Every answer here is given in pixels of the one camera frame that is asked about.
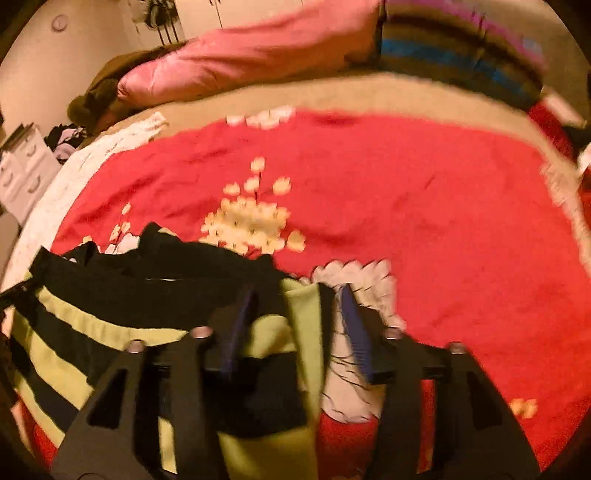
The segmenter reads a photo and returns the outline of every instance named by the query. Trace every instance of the floral pattern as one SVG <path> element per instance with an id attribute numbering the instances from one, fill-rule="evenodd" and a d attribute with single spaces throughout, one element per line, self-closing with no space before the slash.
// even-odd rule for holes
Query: floral pattern
<path id="1" fill-rule="evenodd" d="M 344 423 L 368 421 L 380 417 L 384 388 L 369 385 L 356 364 L 350 340 L 345 332 L 340 309 L 340 292 L 345 284 L 352 286 L 360 305 L 377 310 L 385 325 L 404 329 L 405 322 L 395 312 L 396 280 L 390 274 L 388 260 L 361 265 L 357 261 L 343 264 L 332 261 L 317 267 L 304 284 L 322 282 L 337 291 L 332 356 L 326 377 L 322 409 L 331 418 Z"/>
<path id="2" fill-rule="evenodd" d="M 105 253 L 110 255 L 119 255 L 138 248 L 139 237 L 131 233 L 126 233 L 117 244 L 110 244 Z"/>
<path id="3" fill-rule="evenodd" d="M 287 122 L 293 116 L 294 112 L 295 109 L 292 106 L 284 105 L 270 110 L 263 110 L 249 117 L 229 115 L 226 117 L 226 123 L 232 127 L 246 124 L 252 128 L 269 130 L 278 127 L 281 123 Z"/>
<path id="4" fill-rule="evenodd" d="M 265 158 L 256 157 L 250 163 L 251 172 L 258 174 L 248 178 L 243 189 L 254 197 L 238 196 L 235 200 L 223 198 L 215 212 L 209 212 L 200 227 L 205 236 L 200 242 L 227 248 L 240 255 L 260 250 L 262 254 L 273 254 L 287 246 L 295 252 L 306 248 L 306 237 L 298 230 L 293 230 L 287 239 L 281 233 L 287 225 L 290 212 L 276 203 L 260 202 L 258 190 L 262 172 L 265 170 Z M 280 177 L 273 185 L 273 192 L 285 195 L 291 190 L 289 178 Z M 227 184 L 222 192 L 226 195 L 240 193 L 238 182 Z"/>

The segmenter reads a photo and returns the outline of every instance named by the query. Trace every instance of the metal screw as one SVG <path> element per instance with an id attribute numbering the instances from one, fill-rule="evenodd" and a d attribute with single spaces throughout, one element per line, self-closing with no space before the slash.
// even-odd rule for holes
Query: metal screw
<path id="1" fill-rule="evenodd" d="M 145 348 L 146 345 L 143 340 L 132 340 L 127 346 L 127 351 L 129 353 L 141 353 L 145 350 Z"/>
<path id="2" fill-rule="evenodd" d="M 193 338 L 207 338 L 213 334 L 213 329 L 211 327 L 201 326 L 195 327 L 191 330 L 191 336 Z"/>
<path id="3" fill-rule="evenodd" d="M 461 342 L 452 342 L 449 344 L 448 348 L 454 355 L 464 355 L 468 352 L 464 344 Z"/>
<path id="4" fill-rule="evenodd" d="M 386 340 L 402 340 L 404 334 L 401 329 L 396 327 L 388 327 L 383 332 L 382 335 Z"/>

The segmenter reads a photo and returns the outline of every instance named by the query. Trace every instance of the yellow-green fabric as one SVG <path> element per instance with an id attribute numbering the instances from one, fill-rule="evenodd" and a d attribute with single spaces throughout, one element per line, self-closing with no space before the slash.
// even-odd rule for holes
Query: yellow-green fabric
<path id="1" fill-rule="evenodd" d="M 280 315 L 259 317 L 251 328 L 251 338 L 243 354 L 264 358 L 275 353 L 297 351 L 302 398 L 308 425 L 256 439 L 239 439 L 219 433 L 222 452 L 232 480 L 316 480 L 314 435 L 320 414 L 324 387 L 322 350 L 322 312 L 318 285 L 303 286 L 283 280 L 281 288 L 288 305 L 289 318 Z M 143 339 L 149 345 L 161 345 L 181 338 L 185 331 L 176 329 L 136 329 L 113 325 L 59 299 L 42 287 L 38 301 L 48 312 L 103 345 L 123 350 L 131 340 Z M 93 388 L 86 376 L 60 358 L 34 331 L 29 320 L 16 312 L 13 338 L 27 352 L 39 377 L 77 409 L 81 409 Z M 22 375 L 15 377 L 17 390 L 34 420 L 48 438 L 59 446 L 64 432 L 43 412 Z M 160 419 L 160 443 L 163 467 L 174 472 L 173 430 Z"/>

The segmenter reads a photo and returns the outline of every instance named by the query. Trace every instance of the bed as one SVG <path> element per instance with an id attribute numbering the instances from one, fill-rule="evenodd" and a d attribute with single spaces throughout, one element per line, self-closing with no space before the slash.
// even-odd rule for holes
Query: bed
<path id="1" fill-rule="evenodd" d="M 464 341 L 545 470 L 591 406 L 579 181 L 525 112 L 477 93 L 368 70 L 249 86 L 148 109 L 73 155 L 31 214 L 2 289 L 41 246 L 63 255 L 92 241 L 121 254 L 151 221 L 210 242 L 225 205 L 270 209 L 287 224 L 273 243 L 224 244 L 273 254 L 303 284 L 356 285 L 386 324 L 422 342 Z M 332 352 L 323 480 L 362 474 L 384 394 L 355 367 L 338 309 Z M 25 403 L 45 425 L 35 400 Z M 47 462 L 63 438 L 49 430 L 32 430 Z"/>

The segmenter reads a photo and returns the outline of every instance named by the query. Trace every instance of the drawer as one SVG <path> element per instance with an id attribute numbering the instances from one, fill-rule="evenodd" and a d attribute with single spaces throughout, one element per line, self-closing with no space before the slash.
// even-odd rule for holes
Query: drawer
<path id="1" fill-rule="evenodd" d="M 24 170 L 16 157 L 2 153 L 0 160 L 0 202 L 7 204 L 19 194 L 25 180 Z"/>
<path id="2" fill-rule="evenodd" d="M 5 202 L 5 207 L 23 225 L 35 204 L 47 190 L 49 184 L 60 170 L 60 164 L 53 158 L 44 157 L 33 171 L 27 174 L 16 194 L 10 201 Z"/>
<path id="3" fill-rule="evenodd" d="M 48 153 L 51 154 L 37 127 L 32 127 L 27 135 L 12 148 L 12 153 L 26 172 L 33 171 Z"/>

